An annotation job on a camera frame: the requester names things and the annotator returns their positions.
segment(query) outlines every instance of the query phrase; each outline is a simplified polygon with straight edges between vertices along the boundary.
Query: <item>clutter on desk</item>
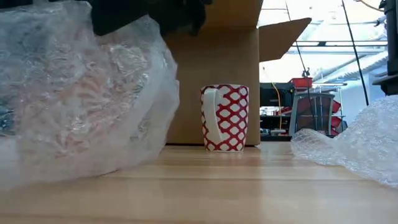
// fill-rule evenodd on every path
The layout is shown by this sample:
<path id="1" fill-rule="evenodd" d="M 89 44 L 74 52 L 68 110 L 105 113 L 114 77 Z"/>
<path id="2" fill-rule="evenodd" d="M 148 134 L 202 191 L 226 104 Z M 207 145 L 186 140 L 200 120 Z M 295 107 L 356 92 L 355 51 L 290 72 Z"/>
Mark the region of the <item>clutter on desk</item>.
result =
<path id="1" fill-rule="evenodd" d="M 398 96 L 371 103 L 334 139 L 311 129 L 292 138 L 298 157 L 322 165 L 341 165 L 364 178 L 398 187 Z"/>
<path id="2" fill-rule="evenodd" d="M 155 159 L 179 104 L 177 64 L 144 16 L 104 37 L 91 7 L 0 12 L 0 188 Z"/>

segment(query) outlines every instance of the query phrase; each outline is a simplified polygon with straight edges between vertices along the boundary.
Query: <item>red and white mug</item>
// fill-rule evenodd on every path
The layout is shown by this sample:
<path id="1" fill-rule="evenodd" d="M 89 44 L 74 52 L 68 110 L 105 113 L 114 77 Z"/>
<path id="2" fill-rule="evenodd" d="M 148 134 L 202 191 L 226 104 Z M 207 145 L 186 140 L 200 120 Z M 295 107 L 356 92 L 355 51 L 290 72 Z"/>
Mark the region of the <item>red and white mug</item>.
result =
<path id="1" fill-rule="evenodd" d="M 241 152 L 248 133 L 249 88 L 208 85 L 201 89 L 201 123 L 207 151 Z"/>

